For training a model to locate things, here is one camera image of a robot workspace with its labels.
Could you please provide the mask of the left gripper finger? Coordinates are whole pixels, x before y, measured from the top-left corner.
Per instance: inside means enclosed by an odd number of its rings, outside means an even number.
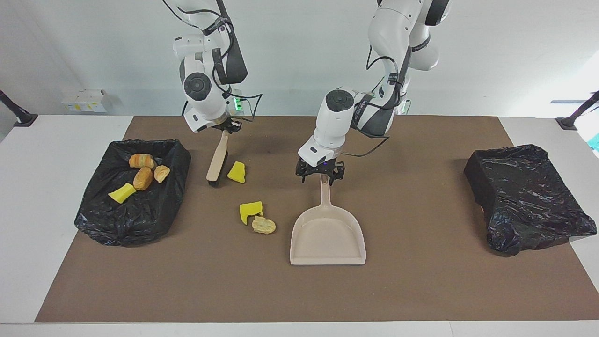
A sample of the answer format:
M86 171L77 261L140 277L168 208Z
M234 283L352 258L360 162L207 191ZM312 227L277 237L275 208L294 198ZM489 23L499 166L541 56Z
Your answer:
M327 175L327 180L328 180L328 184L329 186L332 186L332 184L337 181L337 180L341 180L344 177L344 171L345 171L345 163L344 161L327 161L324 162L324 173L325 175Z
M306 177L314 174L319 174L317 167L312 167L306 163L303 159L299 159L295 168L295 175L301 177L301 183L304 184Z

